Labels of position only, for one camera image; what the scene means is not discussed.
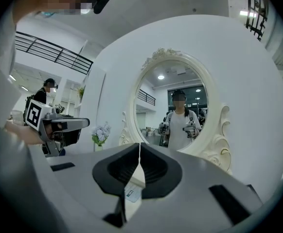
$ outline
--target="person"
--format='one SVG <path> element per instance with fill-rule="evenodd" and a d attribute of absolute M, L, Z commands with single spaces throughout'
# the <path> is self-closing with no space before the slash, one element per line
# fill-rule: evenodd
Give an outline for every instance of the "person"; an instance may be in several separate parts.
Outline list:
<path fill-rule="evenodd" d="M 20 97 L 20 93 L 9 83 L 7 78 L 11 74 L 15 61 L 15 33 L 17 23 L 26 15 L 38 11 L 73 10 L 88 0 L 15 0 L 6 10 L 0 20 L 0 128 L 15 133 L 26 144 L 43 144 L 38 132 L 29 126 L 15 125 L 6 121 L 11 108 Z M 50 125 L 46 127 L 47 134 L 52 136 Z"/>
<path fill-rule="evenodd" d="M 169 112 L 166 113 L 166 117 L 163 119 L 163 122 L 166 121 L 168 114 L 170 114 L 170 113 Z M 163 144 L 163 146 L 166 146 L 166 145 L 168 145 L 168 143 L 169 143 L 169 135 L 167 134 L 167 135 L 164 136 L 164 140 L 163 140 L 162 144 Z"/>
<path fill-rule="evenodd" d="M 167 115 L 166 121 L 169 123 L 169 145 L 170 150 L 180 150 L 188 146 L 193 138 L 197 137 L 200 130 L 202 130 L 199 120 L 193 111 L 185 107 L 186 94 L 184 91 L 178 89 L 172 94 L 172 101 L 175 110 Z M 183 131 L 185 125 L 193 121 L 196 130 L 188 136 L 188 133 Z"/>
<path fill-rule="evenodd" d="M 204 123 L 205 123 L 205 114 L 204 114 L 204 112 L 202 111 L 201 108 L 198 110 L 198 112 L 199 112 L 199 122 L 200 122 L 200 125 L 203 126 Z"/>
<path fill-rule="evenodd" d="M 51 89 L 55 88 L 55 84 L 56 82 L 54 79 L 47 79 L 44 82 L 43 87 L 36 92 L 33 99 L 43 104 L 46 104 L 46 93 L 50 93 Z"/>
<path fill-rule="evenodd" d="M 28 107 L 29 107 L 31 99 L 36 100 L 36 101 L 38 101 L 40 103 L 46 104 L 46 93 L 47 92 L 50 93 L 51 89 L 57 88 L 58 86 L 55 85 L 55 84 L 56 84 L 56 82 L 55 82 L 54 79 L 47 79 L 44 82 L 43 87 L 40 90 L 38 90 L 36 92 L 36 94 L 27 97 L 25 111 L 23 113 L 23 118 L 24 118 L 24 122 L 25 122 L 26 126 L 27 126 L 27 124 L 26 124 L 26 115 L 27 115 L 27 110 L 28 110 Z"/>

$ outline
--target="mirror frame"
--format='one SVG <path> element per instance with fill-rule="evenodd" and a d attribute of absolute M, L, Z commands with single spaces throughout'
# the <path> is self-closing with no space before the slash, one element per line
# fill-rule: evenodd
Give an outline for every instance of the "mirror frame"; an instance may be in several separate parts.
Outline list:
<path fill-rule="evenodd" d="M 208 96 L 208 114 L 203 130 L 195 141 L 178 151 L 202 157 L 231 174 L 231 154 L 228 141 L 225 137 L 225 126 L 230 124 L 227 118 L 229 107 L 220 101 L 215 82 L 204 65 L 196 58 L 180 51 L 158 49 L 152 54 L 152 57 L 147 58 L 146 62 L 143 64 L 141 72 L 134 82 L 134 87 L 131 88 L 128 110 L 127 112 L 123 112 L 125 116 L 123 120 L 124 129 L 121 133 L 119 144 L 124 145 L 135 142 L 147 143 L 143 135 L 140 134 L 137 129 L 135 113 L 136 99 L 142 85 L 141 81 L 146 73 L 159 63 L 169 60 L 188 64 L 201 78 Z"/>

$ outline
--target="black railing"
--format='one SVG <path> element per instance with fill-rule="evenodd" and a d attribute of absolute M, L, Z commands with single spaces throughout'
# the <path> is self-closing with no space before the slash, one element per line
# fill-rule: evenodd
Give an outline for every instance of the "black railing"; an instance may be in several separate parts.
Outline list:
<path fill-rule="evenodd" d="M 153 106 L 156 106 L 156 99 L 152 96 L 150 96 L 148 93 L 144 92 L 143 90 L 140 89 L 138 96 L 140 100 L 143 100 Z"/>
<path fill-rule="evenodd" d="M 262 40 L 265 31 L 265 22 L 268 17 L 268 0 L 248 0 L 248 17 L 245 24 L 247 29 Z"/>
<path fill-rule="evenodd" d="M 88 74 L 93 64 L 91 60 L 80 54 L 26 33 L 16 32 L 15 46 L 17 50 L 31 53 L 83 74 Z"/>

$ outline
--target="person in black shirt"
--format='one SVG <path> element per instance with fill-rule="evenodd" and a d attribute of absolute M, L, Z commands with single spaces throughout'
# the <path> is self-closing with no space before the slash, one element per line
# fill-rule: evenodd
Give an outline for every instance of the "person in black shirt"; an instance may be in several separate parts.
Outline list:
<path fill-rule="evenodd" d="M 46 104 L 46 93 L 50 92 L 51 88 L 57 88 L 55 84 L 56 82 L 54 79 L 47 79 L 44 82 L 43 87 L 40 90 L 38 90 L 37 93 L 34 95 L 33 100 Z"/>
<path fill-rule="evenodd" d="M 201 110 L 201 108 L 199 109 L 199 123 L 200 123 L 200 125 L 204 125 L 204 123 L 205 123 L 205 114 Z"/>

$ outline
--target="black slot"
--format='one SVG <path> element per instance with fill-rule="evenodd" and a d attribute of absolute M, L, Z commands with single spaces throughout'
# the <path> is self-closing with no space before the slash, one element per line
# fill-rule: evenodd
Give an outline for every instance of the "black slot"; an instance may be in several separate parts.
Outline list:
<path fill-rule="evenodd" d="M 182 178 L 182 169 L 176 160 L 145 143 L 141 143 L 141 167 L 146 181 L 146 188 L 142 191 L 143 199 L 167 196 Z"/>
<path fill-rule="evenodd" d="M 53 172 L 56 172 L 56 171 L 64 170 L 64 169 L 74 167 L 74 166 L 75 166 L 74 163 L 67 162 L 67 163 L 63 163 L 63 164 L 53 165 L 53 166 L 51 166 L 51 169 L 52 169 Z"/>
<path fill-rule="evenodd" d="M 220 207 L 224 210 L 227 217 L 229 217 L 232 224 L 236 225 L 250 215 L 223 185 L 214 185 L 210 187 L 209 190 L 220 204 Z"/>

